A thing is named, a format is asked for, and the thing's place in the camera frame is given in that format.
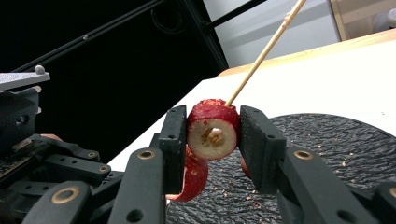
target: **white wall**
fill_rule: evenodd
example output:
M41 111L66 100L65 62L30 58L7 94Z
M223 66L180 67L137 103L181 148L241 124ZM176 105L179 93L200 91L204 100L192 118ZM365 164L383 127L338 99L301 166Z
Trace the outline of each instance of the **white wall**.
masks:
M204 0L212 21L248 0ZM230 67L254 63L297 0L267 0L216 27ZM338 30L327 0L306 0L290 26L265 59L339 42Z

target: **black textured plate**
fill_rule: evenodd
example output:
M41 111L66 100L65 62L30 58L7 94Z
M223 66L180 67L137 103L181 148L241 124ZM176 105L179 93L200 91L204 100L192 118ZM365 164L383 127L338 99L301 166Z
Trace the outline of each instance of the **black textured plate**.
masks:
M332 115L299 114L271 119L288 147L317 152L348 185L372 190L396 182L396 137L376 127ZM263 196L240 167L236 150L209 162L205 190L188 203L170 202L166 223L282 223L276 197Z

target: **white table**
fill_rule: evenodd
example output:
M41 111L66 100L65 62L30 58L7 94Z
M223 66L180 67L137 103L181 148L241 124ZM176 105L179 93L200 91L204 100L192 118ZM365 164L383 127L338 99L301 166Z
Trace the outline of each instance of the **white table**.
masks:
M238 110L240 105L258 108L268 118L300 113L341 116L396 136L396 30L378 36L382 37L374 43L360 38L350 42L349 49L331 51L327 47L330 53L307 58L302 56L305 52L296 54L297 60L263 66L233 105ZM235 68L234 71L236 74L232 76L203 80L175 106L186 105L187 113L190 113L193 105L202 99L228 100L246 75L243 72L246 69ZM148 147L152 136L161 131L164 118L165 115L114 158L109 163L112 170L124 171L130 155L137 149Z

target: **bamboo skewer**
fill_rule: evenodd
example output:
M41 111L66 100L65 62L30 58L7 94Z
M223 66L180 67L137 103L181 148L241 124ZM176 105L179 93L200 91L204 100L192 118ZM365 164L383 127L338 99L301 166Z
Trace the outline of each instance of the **bamboo skewer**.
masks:
M238 86L236 91L233 93L233 95L228 99L228 101L225 103L226 106L230 106L233 103L233 100L235 100L236 96L241 92L241 90L245 87L245 85L248 83L248 80L253 76L254 72L257 70L259 65L262 63L262 61L265 59L265 57L268 55L269 51L272 49L276 41L282 36L283 32L288 28L290 22L294 19L294 17L297 15L297 13L300 11L300 9L303 7L303 4L305 3L305 0L298 0L296 5L291 9L291 11L286 15L285 19L283 20L282 24L279 26L273 37L270 39L268 44L265 46L265 48L262 50L262 53L259 55L259 57L256 59L254 64L250 67L247 76L244 78L242 83ZM207 138L209 134L212 132L213 129L207 129L205 133L203 134L203 138Z

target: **black background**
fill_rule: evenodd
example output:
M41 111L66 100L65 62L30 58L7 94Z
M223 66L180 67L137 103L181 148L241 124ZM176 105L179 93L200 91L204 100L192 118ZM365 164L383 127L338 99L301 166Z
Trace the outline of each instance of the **black background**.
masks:
M1 1L0 72L14 71L147 2ZM202 1L195 2L207 18ZM176 26L174 1L155 12L161 24ZM202 79L221 72L207 58L189 26L166 34L147 11L43 64L51 80L37 84L42 113L36 132L98 150L109 162Z

